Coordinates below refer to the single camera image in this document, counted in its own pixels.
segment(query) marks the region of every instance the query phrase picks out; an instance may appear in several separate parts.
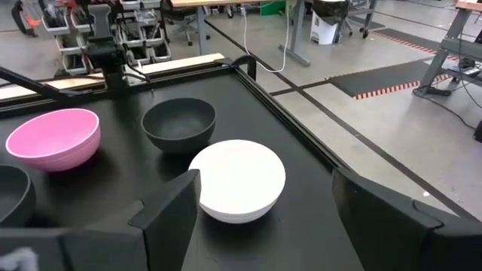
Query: bowl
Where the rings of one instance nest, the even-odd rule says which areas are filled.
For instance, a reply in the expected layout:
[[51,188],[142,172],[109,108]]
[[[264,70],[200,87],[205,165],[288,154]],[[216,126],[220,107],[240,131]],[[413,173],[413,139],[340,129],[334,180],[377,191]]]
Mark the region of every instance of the bowl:
[[0,227],[22,227],[35,211],[35,189],[15,166],[0,165]]
[[16,128],[7,138],[9,154],[47,172],[80,166],[100,144],[99,118],[85,109],[52,111]]
[[187,154],[208,145],[214,132],[216,110],[193,98],[171,99],[149,109],[142,128],[149,140],[170,154]]
[[189,169],[200,170],[201,209],[230,224],[265,215],[285,186],[285,168],[278,156],[246,140],[210,145],[195,156]]

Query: floor mat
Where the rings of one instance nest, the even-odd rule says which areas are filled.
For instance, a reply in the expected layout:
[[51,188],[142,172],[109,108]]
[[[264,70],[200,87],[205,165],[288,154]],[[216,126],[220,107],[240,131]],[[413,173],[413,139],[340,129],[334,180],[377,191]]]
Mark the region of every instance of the floor mat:
[[[440,42],[431,41],[426,38],[417,37],[415,35],[410,35],[405,32],[400,32],[394,29],[380,29],[373,31],[375,35],[379,35],[381,37],[390,37],[395,42],[400,44],[405,44],[410,47],[414,47],[419,50],[424,50],[429,53],[436,54],[437,50],[440,46]],[[458,57],[454,55],[450,55],[452,60],[457,60]]]
[[[348,19],[352,20],[353,22],[357,22],[360,25],[365,24],[365,17],[357,17],[357,16],[348,16]],[[373,20],[370,23],[370,29],[379,29],[379,28],[384,28],[385,26],[381,23],[374,22]]]
[[406,0],[406,1],[410,3],[418,4],[418,5],[433,7],[433,8],[448,8],[448,7],[455,6],[452,0],[443,0],[443,1]]
[[415,62],[393,65],[366,72],[342,75],[330,78],[329,81],[347,95],[358,98],[359,96],[363,97],[364,93],[371,93],[382,89],[390,90],[391,87],[394,86],[419,81],[428,68],[429,65],[424,63],[424,60],[417,60]]

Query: white bowl rim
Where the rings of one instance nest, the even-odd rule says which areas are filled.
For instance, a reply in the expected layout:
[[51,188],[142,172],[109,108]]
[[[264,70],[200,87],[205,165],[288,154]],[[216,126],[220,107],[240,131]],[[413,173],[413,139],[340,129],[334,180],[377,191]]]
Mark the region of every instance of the white bowl rim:
[[[223,142],[235,142],[235,141],[241,141],[241,142],[249,142],[251,144],[255,144],[255,145],[259,145],[261,147],[263,147],[264,149],[268,150],[269,152],[271,152],[272,154],[274,154],[277,159],[279,160],[279,162],[281,163],[282,165],[282,169],[283,169],[283,173],[284,173],[284,178],[283,178],[283,186],[281,187],[280,191],[278,191],[278,193],[276,193],[276,195],[273,195],[273,198],[270,199],[269,203],[268,204],[265,204],[263,205],[262,207],[259,207],[259,208],[256,208],[256,209],[252,209],[252,210],[249,210],[249,212],[231,212],[231,213],[226,213],[226,212],[221,212],[220,210],[217,210],[216,208],[213,208],[212,206],[210,206],[209,204],[206,204],[205,202],[203,202],[203,190],[201,188],[201,198],[200,198],[200,205],[204,206],[204,207],[207,207],[209,210],[212,210],[216,213],[219,213],[219,214],[225,214],[225,215],[249,215],[249,214],[252,214],[252,213],[256,213],[256,212],[259,212],[260,210],[262,209],[265,209],[266,207],[269,207],[270,209],[273,207],[274,203],[278,200],[278,198],[281,196],[281,193],[283,192],[284,190],[284,187],[286,186],[286,168],[285,168],[285,165],[282,163],[281,161],[281,158],[279,158],[279,156],[273,151],[271,150],[270,148],[268,148],[267,146],[261,144],[261,143],[258,143],[258,142],[255,142],[255,141],[252,141],[252,140],[248,140],[248,139],[228,139],[228,140],[224,140],[224,141],[221,141],[221,142],[216,142],[215,144],[213,145],[210,145],[209,147],[207,148],[210,148],[216,144],[219,144],[219,143],[223,143]],[[203,149],[201,152],[199,152],[196,157],[198,155],[200,155],[203,151],[205,151],[207,148]],[[196,157],[191,161],[191,164],[189,165],[189,169],[194,169],[194,167],[192,167],[193,165],[193,162],[194,160],[196,159]],[[203,173],[201,172],[201,184],[203,183]]]

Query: gray floor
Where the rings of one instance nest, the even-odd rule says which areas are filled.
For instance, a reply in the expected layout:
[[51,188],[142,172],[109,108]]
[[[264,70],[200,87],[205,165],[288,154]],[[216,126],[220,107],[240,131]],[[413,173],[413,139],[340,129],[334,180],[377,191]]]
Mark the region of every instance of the gray floor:
[[[374,20],[388,28],[440,41],[456,14],[450,9],[452,4],[446,0],[436,4],[431,0],[380,0],[377,6],[379,13],[374,15]],[[477,15],[472,15],[471,22],[465,27],[464,33],[468,34],[465,38],[470,41],[482,29],[482,22],[473,23]],[[243,19],[239,15],[232,20],[225,15],[218,15],[210,17],[209,21],[243,44]],[[248,48],[275,69],[282,65],[282,52],[277,47],[285,40],[285,27],[283,17],[248,17]],[[310,22],[306,20],[300,48],[311,59],[312,65],[304,68],[287,58],[285,70],[281,73],[297,86],[433,56],[376,35],[364,40],[357,32],[351,38],[342,39],[337,46],[319,46],[308,41],[309,31]],[[210,34],[212,52],[223,53],[231,58],[244,54],[216,31],[210,29]],[[187,46],[182,35],[170,35],[170,38],[173,59],[198,54],[196,35],[193,35],[193,47]],[[56,70],[54,60],[58,55],[51,40],[34,40],[18,33],[3,33],[0,34],[0,50],[4,52],[0,55],[0,65],[31,78],[46,78]],[[277,76],[259,66],[258,81],[268,92],[289,88]],[[438,87],[450,86],[445,81],[439,83]],[[482,103],[479,87],[470,84],[467,88]],[[473,131],[459,119],[429,101],[413,96],[411,90],[358,101],[335,86],[324,84],[305,89],[307,96],[291,92],[278,95],[276,99],[359,174],[451,212],[441,201],[427,193],[423,186],[419,186],[413,180],[413,175],[407,174],[407,171],[412,172],[442,192],[451,202],[482,219],[482,209],[478,208],[481,203],[478,195],[482,192],[479,178],[482,167],[478,165],[478,158],[482,158],[482,145],[472,138]],[[340,125],[340,121],[334,120],[333,115],[321,112],[309,99],[322,104],[335,118],[351,126],[357,133],[348,131]],[[482,120],[482,109],[470,100],[463,88],[448,99],[436,99],[460,114],[472,126]],[[397,167],[392,160],[380,156],[380,152],[366,145],[361,137],[373,142],[382,152],[404,165],[405,170]]]

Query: black floor mat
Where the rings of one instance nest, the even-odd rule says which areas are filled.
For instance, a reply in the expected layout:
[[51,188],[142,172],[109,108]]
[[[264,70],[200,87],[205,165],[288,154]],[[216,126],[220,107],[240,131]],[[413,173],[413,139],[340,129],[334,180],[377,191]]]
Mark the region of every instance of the black floor mat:
[[384,35],[390,36],[392,38],[397,38],[397,39],[400,39],[402,41],[408,41],[411,44],[416,44],[416,45],[419,45],[419,46],[422,46],[422,47],[425,47],[425,48],[428,48],[428,49],[432,49],[432,50],[438,50],[438,47],[440,45],[440,42],[430,41],[426,38],[417,37],[417,36],[410,35],[410,34],[400,32],[398,30],[394,30],[394,29],[390,29],[390,28],[375,30],[374,32],[384,34]]
[[[360,17],[357,17],[357,16],[348,16],[348,19],[352,20],[353,22],[357,22],[361,25],[365,24],[365,18],[364,17],[360,18]],[[378,28],[383,28],[383,27],[385,27],[383,24],[374,22],[373,20],[370,23],[370,29],[378,29]]]
[[423,60],[393,65],[330,79],[330,83],[351,97],[374,90],[421,80],[429,65]]

